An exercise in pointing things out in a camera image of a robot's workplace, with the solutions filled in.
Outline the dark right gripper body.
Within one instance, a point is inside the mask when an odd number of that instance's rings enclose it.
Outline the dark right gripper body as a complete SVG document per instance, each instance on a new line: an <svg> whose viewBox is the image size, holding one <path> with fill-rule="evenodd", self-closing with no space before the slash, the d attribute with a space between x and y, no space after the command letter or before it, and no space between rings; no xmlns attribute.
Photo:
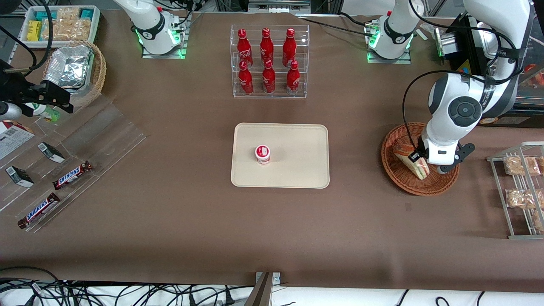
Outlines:
<svg viewBox="0 0 544 306"><path fill-rule="evenodd" d="M18 73L7 73L12 68L4 60L0 60L0 116L1 117L33 117L33 104L46 105L34 84Z"/></svg>

